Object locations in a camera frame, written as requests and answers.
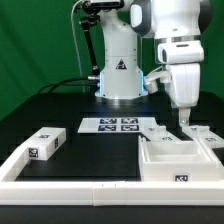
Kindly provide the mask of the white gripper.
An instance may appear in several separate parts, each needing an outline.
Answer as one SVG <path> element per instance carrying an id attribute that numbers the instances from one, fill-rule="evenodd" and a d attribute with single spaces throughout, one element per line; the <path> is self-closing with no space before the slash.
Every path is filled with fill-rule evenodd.
<path id="1" fill-rule="evenodd" d="M 178 64 L 167 65 L 166 69 L 171 75 L 171 83 L 168 94 L 179 107 L 179 125 L 185 127 L 189 125 L 190 108 L 197 105 L 200 87 L 200 65 Z"/>

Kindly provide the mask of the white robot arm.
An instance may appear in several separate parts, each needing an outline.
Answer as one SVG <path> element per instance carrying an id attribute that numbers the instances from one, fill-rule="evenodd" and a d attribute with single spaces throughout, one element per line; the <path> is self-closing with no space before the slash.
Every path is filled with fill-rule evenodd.
<path id="1" fill-rule="evenodd" d="M 152 94 L 163 83 L 179 124 L 189 124 L 197 105 L 201 33 L 211 22 L 211 0 L 83 0 L 93 26 L 102 26 L 105 66 L 95 96 L 105 101 L 132 101 Z M 137 40 L 153 42 L 159 67 L 144 75 L 137 65 Z"/>

